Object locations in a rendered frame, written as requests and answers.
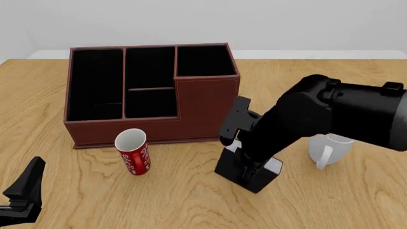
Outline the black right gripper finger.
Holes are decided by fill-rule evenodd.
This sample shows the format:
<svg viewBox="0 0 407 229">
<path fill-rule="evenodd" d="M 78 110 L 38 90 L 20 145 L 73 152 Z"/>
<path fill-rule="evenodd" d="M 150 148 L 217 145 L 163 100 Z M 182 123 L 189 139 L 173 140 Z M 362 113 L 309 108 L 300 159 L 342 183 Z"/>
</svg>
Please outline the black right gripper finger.
<svg viewBox="0 0 407 229">
<path fill-rule="evenodd" d="M 245 165 L 243 166 L 243 172 L 242 172 L 242 182 L 243 183 L 249 183 L 256 173 L 256 168 L 251 166 L 251 165 Z"/>
</svg>

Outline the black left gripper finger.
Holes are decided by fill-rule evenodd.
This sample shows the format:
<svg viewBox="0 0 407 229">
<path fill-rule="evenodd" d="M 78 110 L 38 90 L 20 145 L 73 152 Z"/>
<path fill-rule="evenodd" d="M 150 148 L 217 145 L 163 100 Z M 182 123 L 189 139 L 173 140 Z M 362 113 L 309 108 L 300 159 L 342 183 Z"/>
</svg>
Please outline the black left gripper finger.
<svg viewBox="0 0 407 229">
<path fill-rule="evenodd" d="M 46 162 L 35 156 L 18 179 L 4 192 L 11 202 L 41 204 L 41 184 Z"/>
</svg>

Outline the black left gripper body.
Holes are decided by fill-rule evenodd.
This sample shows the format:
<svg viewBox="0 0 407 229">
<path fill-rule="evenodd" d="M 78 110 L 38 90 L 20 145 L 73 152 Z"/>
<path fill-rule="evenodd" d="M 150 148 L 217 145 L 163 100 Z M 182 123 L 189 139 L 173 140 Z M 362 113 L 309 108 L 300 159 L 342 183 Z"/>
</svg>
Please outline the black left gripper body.
<svg viewBox="0 0 407 229">
<path fill-rule="evenodd" d="M 42 201 L 10 200 L 9 205 L 0 205 L 0 226 L 35 223 L 42 210 Z"/>
</svg>

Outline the red-brown desk caddy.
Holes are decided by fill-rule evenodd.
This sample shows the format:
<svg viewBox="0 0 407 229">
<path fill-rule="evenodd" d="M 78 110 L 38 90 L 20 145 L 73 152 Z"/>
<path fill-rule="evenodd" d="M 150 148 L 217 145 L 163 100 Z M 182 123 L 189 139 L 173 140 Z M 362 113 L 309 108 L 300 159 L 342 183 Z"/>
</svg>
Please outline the red-brown desk caddy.
<svg viewBox="0 0 407 229">
<path fill-rule="evenodd" d="M 131 128 L 150 144 L 216 141 L 239 85 L 227 43 L 75 47 L 64 125 L 76 149 Z"/>
</svg>

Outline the red mug with white print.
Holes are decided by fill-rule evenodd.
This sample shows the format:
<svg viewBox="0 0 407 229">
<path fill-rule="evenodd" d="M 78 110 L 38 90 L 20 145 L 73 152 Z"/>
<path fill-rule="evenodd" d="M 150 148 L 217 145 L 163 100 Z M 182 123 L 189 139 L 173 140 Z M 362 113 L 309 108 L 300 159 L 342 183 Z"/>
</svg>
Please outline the red mug with white print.
<svg viewBox="0 0 407 229">
<path fill-rule="evenodd" d="M 123 131 L 116 137 L 114 146 L 131 175 L 140 176 L 149 171 L 151 160 L 144 131 L 136 128 Z"/>
</svg>

